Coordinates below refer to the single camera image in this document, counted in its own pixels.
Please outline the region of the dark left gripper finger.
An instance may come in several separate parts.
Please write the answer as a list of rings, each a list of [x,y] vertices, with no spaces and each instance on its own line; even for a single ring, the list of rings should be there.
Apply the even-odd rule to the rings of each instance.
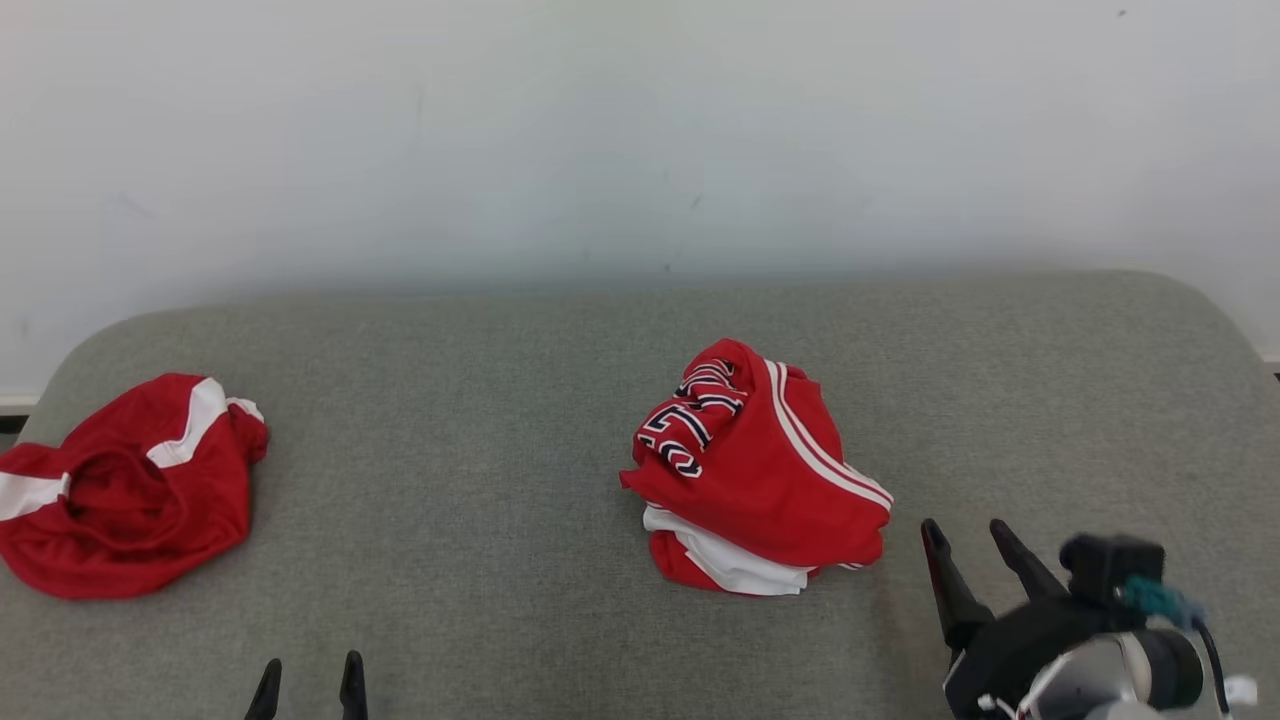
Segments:
[[[276,717],[282,674],[282,661],[271,659],[262,671],[259,685],[244,714],[244,720],[273,720]]]
[[[364,659],[356,650],[346,655],[344,671],[340,680],[339,702],[342,720],[369,720],[367,688],[364,673]]]

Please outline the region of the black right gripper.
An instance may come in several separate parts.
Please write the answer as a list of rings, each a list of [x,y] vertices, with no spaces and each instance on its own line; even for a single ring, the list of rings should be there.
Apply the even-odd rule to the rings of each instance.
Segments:
[[[943,643],[954,652],[943,696],[956,719],[983,717],[978,700],[988,694],[1018,705],[1036,674],[1060,655],[1094,635],[1142,628],[1142,616],[1133,610],[1098,606],[1068,594],[1068,588],[1004,520],[992,519],[989,533],[1029,600],[1000,618],[972,593],[938,523],[928,518],[920,524]]]

